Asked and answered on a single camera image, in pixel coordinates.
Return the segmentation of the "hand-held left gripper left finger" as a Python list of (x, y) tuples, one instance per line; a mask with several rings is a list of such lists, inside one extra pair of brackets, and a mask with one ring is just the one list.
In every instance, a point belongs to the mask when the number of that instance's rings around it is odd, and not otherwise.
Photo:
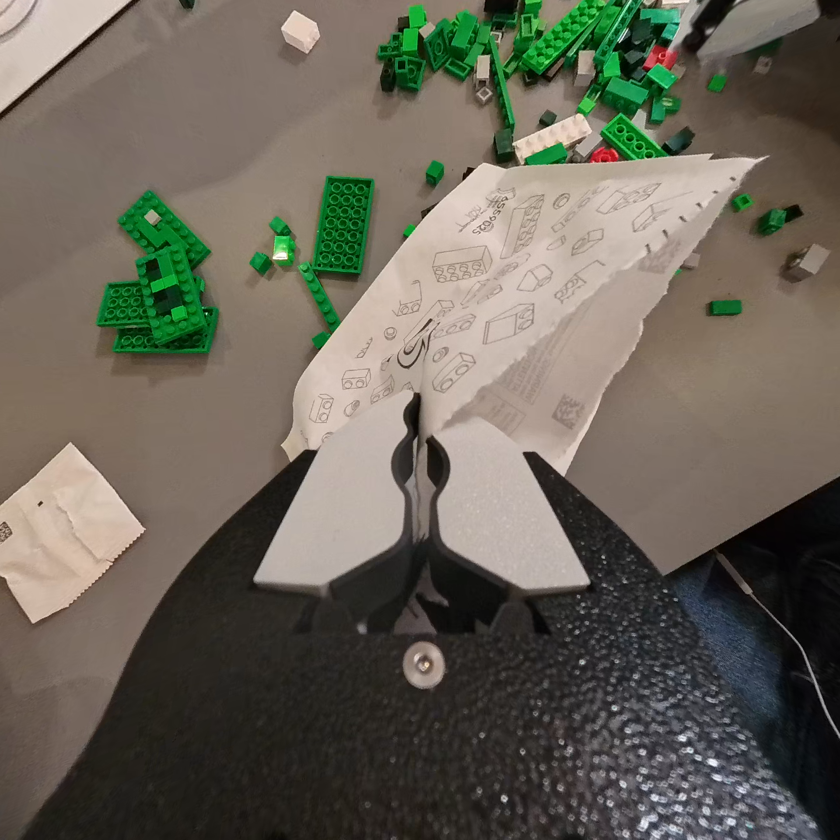
[(254, 583), (336, 601), (399, 601), (413, 575), (414, 449), (421, 397), (400, 392), (318, 450)]

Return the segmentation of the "green brick plate assembly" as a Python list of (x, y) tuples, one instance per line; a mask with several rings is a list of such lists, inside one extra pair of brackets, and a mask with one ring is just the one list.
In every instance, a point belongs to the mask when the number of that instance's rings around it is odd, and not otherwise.
[(119, 216), (123, 232), (141, 248), (136, 278), (109, 282), (96, 324), (115, 332), (112, 351), (126, 355), (208, 355), (219, 310), (203, 300), (196, 268), (211, 249), (152, 190)]

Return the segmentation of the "long white brick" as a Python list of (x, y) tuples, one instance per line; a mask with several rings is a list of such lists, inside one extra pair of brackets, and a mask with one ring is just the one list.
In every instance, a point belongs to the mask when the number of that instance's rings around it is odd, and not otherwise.
[(561, 144), (566, 150), (573, 148), (592, 133), (592, 126), (587, 118), (575, 113), (569, 118), (555, 122), (537, 132), (514, 141), (513, 150), (517, 161), (524, 165), (526, 160), (554, 145)]

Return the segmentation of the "person's leg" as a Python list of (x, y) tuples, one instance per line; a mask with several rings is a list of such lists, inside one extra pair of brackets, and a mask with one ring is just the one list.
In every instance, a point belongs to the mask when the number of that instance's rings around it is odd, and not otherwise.
[[(839, 721), (839, 479), (774, 513), (721, 553), (803, 646), (828, 713)], [(723, 568), (714, 552), (668, 576), (732, 687), (775, 772), (839, 836), (838, 736), (795, 644)]]

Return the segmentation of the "torn printed paper bag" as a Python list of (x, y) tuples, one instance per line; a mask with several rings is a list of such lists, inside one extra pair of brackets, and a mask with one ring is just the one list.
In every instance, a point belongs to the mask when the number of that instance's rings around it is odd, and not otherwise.
[(407, 391), (425, 435), (480, 417), (565, 474), (646, 317), (762, 161), (481, 164), (302, 374), (286, 455)]

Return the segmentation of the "long thin green plate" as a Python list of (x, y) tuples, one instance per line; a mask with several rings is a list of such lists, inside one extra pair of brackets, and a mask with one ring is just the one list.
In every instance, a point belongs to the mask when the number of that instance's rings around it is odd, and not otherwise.
[(340, 317), (335, 311), (327, 292), (324, 290), (318, 275), (312, 267), (312, 264), (308, 261), (301, 262), (298, 265), (298, 270), (307, 285), (312, 299), (321, 312), (326, 324), (327, 333), (333, 333), (340, 325)]

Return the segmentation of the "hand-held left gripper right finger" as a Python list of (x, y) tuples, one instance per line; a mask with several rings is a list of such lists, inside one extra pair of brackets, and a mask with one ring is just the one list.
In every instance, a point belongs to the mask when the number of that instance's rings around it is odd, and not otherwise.
[(481, 418), (427, 439), (430, 571), (447, 599), (529, 598), (590, 585), (519, 447)]

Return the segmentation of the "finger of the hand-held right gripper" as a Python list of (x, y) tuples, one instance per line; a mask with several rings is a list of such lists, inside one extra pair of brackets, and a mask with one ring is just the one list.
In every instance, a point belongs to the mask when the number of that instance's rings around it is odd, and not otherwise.
[(726, 59), (814, 23), (817, 1), (694, 2), (682, 19), (682, 49), (700, 60)]

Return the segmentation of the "white square brick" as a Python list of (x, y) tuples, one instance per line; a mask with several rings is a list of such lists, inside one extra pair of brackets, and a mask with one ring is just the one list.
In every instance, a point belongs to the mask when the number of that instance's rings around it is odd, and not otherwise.
[(292, 10), (281, 26), (284, 41), (307, 55), (320, 40), (319, 25), (298, 10)]

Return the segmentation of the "white stand base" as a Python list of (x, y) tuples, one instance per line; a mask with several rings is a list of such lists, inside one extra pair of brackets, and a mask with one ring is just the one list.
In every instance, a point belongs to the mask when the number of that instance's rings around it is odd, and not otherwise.
[(2, 1), (1, 113), (129, 5), (131, 1)]

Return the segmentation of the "pile of green toy bricks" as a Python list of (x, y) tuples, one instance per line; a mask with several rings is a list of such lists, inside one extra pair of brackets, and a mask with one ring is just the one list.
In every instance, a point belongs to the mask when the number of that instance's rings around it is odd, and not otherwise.
[[(611, 147), (601, 130), (619, 112), (643, 131), (648, 123), (660, 125), (678, 112), (681, 100), (673, 88), (685, 70), (680, 62), (695, 56), (683, 50), (682, 40), (682, 18), (693, 3), (574, 2), (552, 25), (542, 19), (543, 2), (484, 2), (483, 17), (465, 9), (436, 23), (424, 5), (412, 5), (377, 46), (381, 90), (417, 93), (428, 71), (470, 80), (478, 103), (496, 102), (500, 111), (492, 142), (496, 162), (518, 163), (509, 80), (521, 74), (530, 88), (569, 70), (574, 86), (583, 90), (572, 115), (584, 115), (592, 132), (569, 150), (559, 143), (528, 157), (525, 165), (588, 162), (596, 149)], [(758, 55), (756, 72), (767, 70), (770, 53), (784, 37), (746, 52)], [(556, 112), (547, 110), (537, 131), (559, 121)], [(685, 128), (657, 144), (675, 156), (690, 147), (694, 136)]]

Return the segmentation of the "large green studded plate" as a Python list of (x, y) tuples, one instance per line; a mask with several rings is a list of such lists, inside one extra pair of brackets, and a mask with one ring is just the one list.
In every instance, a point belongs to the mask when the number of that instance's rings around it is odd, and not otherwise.
[(328, 175), (322, 193), (311, 265), (316, 272), (359, 275), (364, 264), (375, 182)]

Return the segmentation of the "grey brick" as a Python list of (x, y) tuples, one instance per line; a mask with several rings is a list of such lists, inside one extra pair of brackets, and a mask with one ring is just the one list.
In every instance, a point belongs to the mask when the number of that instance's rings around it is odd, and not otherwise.
[(810, 244), (789, 255), (784, 262), (782, 277), (789, 282), (800, 282), (815, 277), (823, 268), (831, 251), (819, 244)]

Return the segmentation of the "small white paper packet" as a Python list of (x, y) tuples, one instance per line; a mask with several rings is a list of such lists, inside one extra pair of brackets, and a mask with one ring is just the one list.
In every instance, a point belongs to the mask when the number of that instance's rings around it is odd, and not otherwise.
[(144, 526), (69, 443), (1, 506), (1, 575), (32, 624), (73, 603)]

